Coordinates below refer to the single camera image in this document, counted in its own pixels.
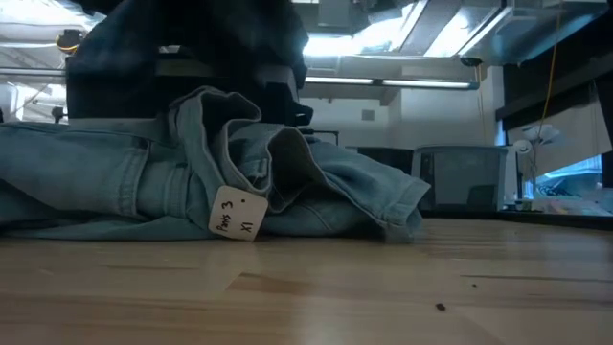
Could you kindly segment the black low cabinet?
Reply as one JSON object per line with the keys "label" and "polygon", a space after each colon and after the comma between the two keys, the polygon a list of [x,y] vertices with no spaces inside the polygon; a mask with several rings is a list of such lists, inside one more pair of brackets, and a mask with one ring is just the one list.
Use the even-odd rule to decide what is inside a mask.
{"label": "black low cabinet", "polygon": [[402,170],[404,173],[412,172],[413,151],[411,149],[358,148],[357,152],[379,163]]}

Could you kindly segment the white handwritten paper tag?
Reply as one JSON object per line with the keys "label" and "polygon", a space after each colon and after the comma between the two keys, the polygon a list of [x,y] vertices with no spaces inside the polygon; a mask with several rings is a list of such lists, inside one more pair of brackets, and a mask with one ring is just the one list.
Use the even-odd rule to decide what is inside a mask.
{"label": "white handwritten paper tag", "polygon": [[211,208],[208,228],[228,239],[252,242],[260,231],[267,208],[264,197],[221,186]]}

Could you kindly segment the light blue denim jeans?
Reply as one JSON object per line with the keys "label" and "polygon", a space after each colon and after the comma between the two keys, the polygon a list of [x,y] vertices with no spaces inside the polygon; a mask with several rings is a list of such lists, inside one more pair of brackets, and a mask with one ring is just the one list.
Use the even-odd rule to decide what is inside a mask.
{"label": "light blue denim jeans", "polygon": [[409,242],[424,181],[267,124],[236,92],[201,87],[153,121],[0,125],[0,234],[78,241],[224,239],[221,186],[267,199],[258,236]]}

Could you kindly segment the ceiling light tube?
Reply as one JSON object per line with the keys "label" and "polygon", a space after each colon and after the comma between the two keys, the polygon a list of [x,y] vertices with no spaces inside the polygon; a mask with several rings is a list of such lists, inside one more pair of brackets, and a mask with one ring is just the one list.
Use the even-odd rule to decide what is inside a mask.
{"label": "ceiling light tube", "polygon": [[338,77],[306,77],[306,83],[335,84],[335,85],[366,85],[375,87],[396,88],[431,88],[431,89],[454,89],[473,90],[480,84],[474,81],[448,81],[448,80],[384,80],[384,79],[360,79]]}

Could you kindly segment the white floor lamp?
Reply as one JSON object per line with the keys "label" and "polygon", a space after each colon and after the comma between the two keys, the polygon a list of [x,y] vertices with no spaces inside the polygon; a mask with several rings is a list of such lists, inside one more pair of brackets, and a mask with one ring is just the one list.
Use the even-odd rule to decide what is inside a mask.
{"label": "white floor lamp", "polygon": [[545,124],[525,126],[522,128],[522,134],[524,138],[514,142],[512,146],[516,153],[528,159],[528,172],[525,176],[535,188],[537,153],[543,146],[551,145],[560,136],[560,131],[553,125]]}

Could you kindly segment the blue plaid flannel shirt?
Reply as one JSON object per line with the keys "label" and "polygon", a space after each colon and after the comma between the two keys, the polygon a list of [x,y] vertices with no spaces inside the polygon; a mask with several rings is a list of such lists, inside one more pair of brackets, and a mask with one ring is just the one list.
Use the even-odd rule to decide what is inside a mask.
{"label": "blue plaid flannel shirt", "polygon": [[264,64],[291,68],[303,87],[307,30],[290,0],[79,0],[104,12],[75,54],[88,71],[126,75],[177,53],[223,71]]}

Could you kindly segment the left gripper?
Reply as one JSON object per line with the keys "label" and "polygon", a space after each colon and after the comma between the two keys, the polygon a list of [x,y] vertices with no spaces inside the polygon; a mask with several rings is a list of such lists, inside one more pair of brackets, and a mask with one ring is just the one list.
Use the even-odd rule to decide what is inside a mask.
{"label": "left gripper", "polygon": [[267,84],[267,122],[289,127],[308,126],[313,109],[294,100],[291,90],[284,83]]}

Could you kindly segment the grey white office chair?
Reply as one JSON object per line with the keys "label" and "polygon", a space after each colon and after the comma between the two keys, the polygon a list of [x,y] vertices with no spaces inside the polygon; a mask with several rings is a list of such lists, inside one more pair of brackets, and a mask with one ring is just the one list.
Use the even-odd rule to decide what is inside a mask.
{"label": "grey white office chair", "polygon": [[430,185],[426,212],[497,212],[518,193],[517,155],[505,146],[419,147],[412,175]]}

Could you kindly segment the navy white striped fabric bin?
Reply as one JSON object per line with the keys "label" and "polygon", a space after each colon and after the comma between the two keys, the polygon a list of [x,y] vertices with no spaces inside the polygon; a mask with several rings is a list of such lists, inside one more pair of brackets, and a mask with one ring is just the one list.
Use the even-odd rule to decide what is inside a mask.
{"label": "navy white striped fabric bin", "polygon": [[159,54],[153,71],[126,75],[91,73],[87,64],[79,63],[79,58],[69,58],[66,71],[68,117],[75,125],[152,119],[200,86],[238,92],[261,110],[265,123],[268,83],[287,84],[299,102],[300,83],[294,71],[283,65],[264,64],[240,73],[235,64],[223,71],[189,57],[184,48]]}

